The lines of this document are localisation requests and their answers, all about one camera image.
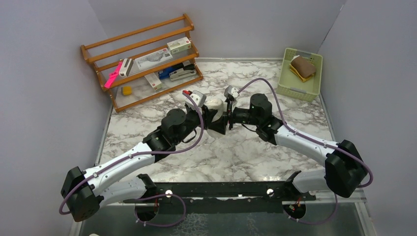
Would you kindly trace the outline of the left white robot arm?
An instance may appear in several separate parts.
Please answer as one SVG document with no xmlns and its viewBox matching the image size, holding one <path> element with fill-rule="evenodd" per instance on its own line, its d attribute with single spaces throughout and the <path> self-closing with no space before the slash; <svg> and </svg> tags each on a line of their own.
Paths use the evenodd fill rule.
<svg viewBox="0 0 417 236">
<path fill-rule="evenodd" d="M 177 154 L 176 146 L 197 127 L 207 129 L 217 112 L 206 105 L 196 110 L 172 109 L 154 131 L 119 157 L 84 171 L 70 169 L 60 191 L 64 199 L 60 214 L 70 214 L 76 222 L 88 219 L 110 202 L 110 195 L 104 194 L 109 187 L 135 170 Z"/>
</svg>

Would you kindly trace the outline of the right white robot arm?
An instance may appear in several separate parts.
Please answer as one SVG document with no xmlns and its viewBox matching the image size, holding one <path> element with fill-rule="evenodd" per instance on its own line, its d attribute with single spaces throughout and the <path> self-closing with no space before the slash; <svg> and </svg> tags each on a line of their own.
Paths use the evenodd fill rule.
<svg viewBox="0 0 417 236">
<path fill-rule="evenodd" d="M 296 131 L 273 115 L 272 104 L 264 94 L 251 96 L 247 109 L 237 108 L 236 102 L 227 98 L 205 103 L 210 115 L 208 131 L 211 136 L 224 135 L 226 128 L 232 128 L 234 124 L 253 125 L 263 141 L 295 150 L 323 166 L 321 170 L 293 173 L 284 186 L 284 195 L 288 199 L 296 200 L 304 193 L 321 190 L 330 190 L 337 196 L 348 198 L 370 174 L 352 142 L 329 142 Z"/>
</svg>

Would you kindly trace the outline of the cream white towel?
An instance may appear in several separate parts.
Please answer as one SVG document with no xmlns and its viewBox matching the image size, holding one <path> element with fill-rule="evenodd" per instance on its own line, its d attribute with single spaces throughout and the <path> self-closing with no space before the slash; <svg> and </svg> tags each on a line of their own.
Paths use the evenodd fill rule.
<svg viewBox="0 0 417 236">
<path fill-rule="evenodd" d="M 214 110 L 214 115 L 211 118 L 211 122 L 219 120 L 224 112 L 224 101 L 219 98 L 213 98 L 205 102 L 205 105 L 209 110 Z"/>
</svg>

